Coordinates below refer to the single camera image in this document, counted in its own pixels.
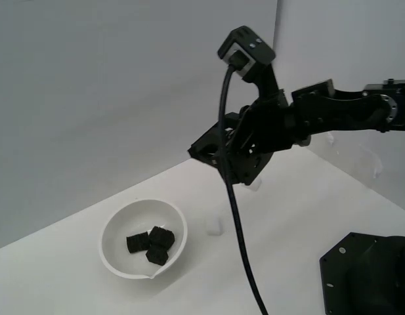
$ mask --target white wall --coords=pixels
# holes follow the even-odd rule
[[[0,247],[188,158],[219,45],[275,0],[0,1]],[[230,103],[255,89],[235,79]]]
[[[283,0],[274,67],[287,95],[333,78],[336,89],[405,79],[405,0]],[[405,209],[405,133],[315,136],[314,152]],[[373,179],[374,165],[383,172]]]

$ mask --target black block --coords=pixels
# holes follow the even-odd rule
[[[126,237],[126,244],[128,246],[128,251],[133,254],[137,251],[146,251],[150,248],[150,238],[148,233],[144,232],[141,234]]]
[[[175,235],[172,231],[155,226],[150,233],[150,242],[152,245],[158,245],[167,251],[175,242]]]
[[[145,255],[147,256],[149,262],[153,264],[159,264],[160,266],[164,266],[169,259],[167,251],[157,245],[151,245],[150,249]]]

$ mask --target white tabletop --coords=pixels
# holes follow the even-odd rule
[[[236,194],[252,268],[270,314],[324,314],[319,258],[350,231],[405,236],[405,211],[310,151],[280,152],[262,186]],[[98,237],[135,199],[171,201],[188,243],[170,270],[126,280],[105,269]],[[207,215],[224,220],[208,236]],[[0,314],[258,314],[224,185],[189,160],[0,249]]]

